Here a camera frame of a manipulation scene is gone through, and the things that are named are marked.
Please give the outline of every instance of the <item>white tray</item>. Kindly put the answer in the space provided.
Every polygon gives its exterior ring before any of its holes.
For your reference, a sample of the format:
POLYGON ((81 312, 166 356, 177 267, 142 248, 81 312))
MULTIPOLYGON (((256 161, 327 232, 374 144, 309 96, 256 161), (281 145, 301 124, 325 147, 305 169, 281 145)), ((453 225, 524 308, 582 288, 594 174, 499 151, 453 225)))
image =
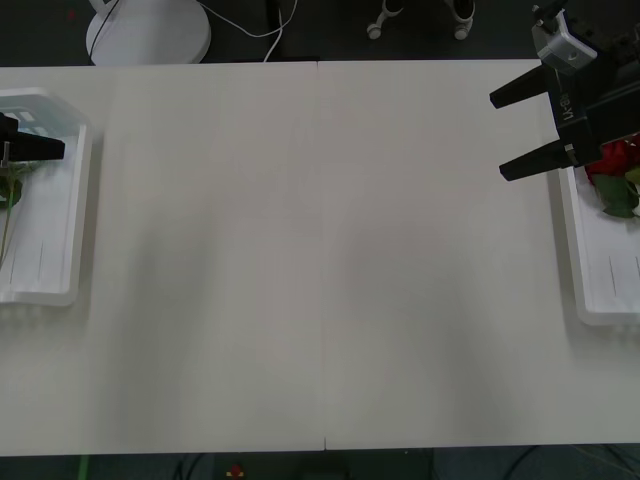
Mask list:
MULTIPOLYGON (((91 156, 87 119, 41 89, 0 91, 0 112, 27 133, 61 139, 62 161, 26 177, 11 213, 6 258, 0 268, 0 303, 68 305, 78 291, 80 253, 91 156)), ((0 213, 0 235, 6 212, 0 213)))
POLYGON ((640 220, 602 213, 584 168, 559 175, 580 318, 590 325, 640 322, 640 220))

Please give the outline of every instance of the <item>red rose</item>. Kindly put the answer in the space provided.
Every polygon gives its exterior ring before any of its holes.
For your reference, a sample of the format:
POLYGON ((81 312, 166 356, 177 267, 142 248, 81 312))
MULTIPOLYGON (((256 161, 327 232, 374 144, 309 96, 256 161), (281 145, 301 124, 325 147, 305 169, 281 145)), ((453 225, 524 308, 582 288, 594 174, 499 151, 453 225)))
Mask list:
POLYGON ((585 167, 587 177, 591 175, 609 175, 610 177, 624 177, 640 161, 640 146, 634 147, 624 140, 608 143, 602 147, 602 160, 585 167))

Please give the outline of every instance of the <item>chair wheel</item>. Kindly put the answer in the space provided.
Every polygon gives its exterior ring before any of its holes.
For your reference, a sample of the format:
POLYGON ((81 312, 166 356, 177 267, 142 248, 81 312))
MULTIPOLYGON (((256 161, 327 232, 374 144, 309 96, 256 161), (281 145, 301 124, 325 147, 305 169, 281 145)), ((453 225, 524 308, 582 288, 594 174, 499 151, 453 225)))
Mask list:
POLYGON ((453 32, 453 36, 456 37, 456 40, 464 40, 469 36, 469 30, 463 25, 458 25, 453 32))
POLYGON ((372 23, 367 27, 367 35, 371 40, 377 40, 382 35, 382 29, 375 23, 372 23))

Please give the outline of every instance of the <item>lamp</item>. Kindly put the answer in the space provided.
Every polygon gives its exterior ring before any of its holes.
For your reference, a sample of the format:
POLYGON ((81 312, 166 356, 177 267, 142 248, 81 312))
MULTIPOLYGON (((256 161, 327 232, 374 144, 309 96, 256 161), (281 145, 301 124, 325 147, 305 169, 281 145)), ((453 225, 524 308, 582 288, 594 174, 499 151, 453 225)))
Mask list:
POLYGON ((96 65, 199 63, 209 49, 209 19, 196 0, 89 1, 96 15, 86 45, 96 65))

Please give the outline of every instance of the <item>dark floor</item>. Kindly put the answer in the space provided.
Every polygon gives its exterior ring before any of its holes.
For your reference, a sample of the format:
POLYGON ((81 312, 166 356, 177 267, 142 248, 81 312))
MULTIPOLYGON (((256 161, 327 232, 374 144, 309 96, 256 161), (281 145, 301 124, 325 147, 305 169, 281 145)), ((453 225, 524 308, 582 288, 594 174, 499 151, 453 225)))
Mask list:
MULTIPOLYGON (((203 0, 254 33, 269 31, 266 5, 276 1, 203 0)), ((288 18, 293 0, 279 1, 288 18)), ((405 0, 405 11, 371 41, 366 28, 381 0, 299 0, 272 60, 533 58, 534 0, 476 2, 465 41, 453 39, 453 21, 442 0, 405 0)), ((573 0, 570 11, 611 35, 640 21, 638 0, 573 0)), ((92 16, 88 0, 1 0, 0 66, 87 65, 84 41, 92 16)), ((210 23, 208 63, 261 60, 275 37, 247 37, 212 15, 210 23)))
MULTIPOLYGON (((427 450, 190 455, 183 478, 228 479, 227 472, 234 465, 242 466, 247 480, 626 480, 634 478, 631 469, 640 470, 637 446, 578 448, 538 447, 515 468, 528 447, 439 449, 433 464, 432 451, 427 450)), ((174 480, 176 467, 183 459, 183 455, 93 456, 86 479, 174 480)), ((80 480, 79 463, 79 457, 71 456, 0 458, 0 480, 80 480)))
MULTIPOLYGON (((275 0, 203 1, 254 33, 269 30, 266 5, 275 0)), ((452 37, 453 23, 441 0, 406 0, 403 14, 385 24, 377 41, 367 38, 366 27, 379 13, 380 0, 299 0, 295 17, 272 60, 533 58, 530 27, 534 0, 476 1, 471 35, 459 42, 452 37)), ((281 0, 285 18, 292 5, 293 0, 281 0)), ((570 10, 610 35, 640 21, 639 0, 572 0, 570 10)), ((0 0, 0 66, 87 65, 84 39, 92 16, 88 0, 0 0)), ((210 23, 212 42, 204 59, 209 63, 260 61, 274 38, 249 38, 213 16, 210 23)), ((537 448, 510 478, 616 480, 633 478, 620 467, 640 471, 640 462, 635 460, 640 458, 639 447, 617 446, 613 454, 600 446, 585 448, 537 448)), ((247 479, 312 478, 302 477, 302 473, 333 467, 335 471, 348 471, 354 479, 499 480, 525 450, 439 449, 435 454, 437 473, 430 471, 431 452, 417 450, 207 454, 194 468, 191 479, 185 480, 229 478, 225 473, 235 462, 244 466, 247 479)), ((189 462, 195 458, 191 455, 189 462)), ((182 459, 182 455, 94 456, 88 478, 173 479, 182 459)), ((0 458, 0 480, 78 478, 78 463, 75 456, 0 458)))

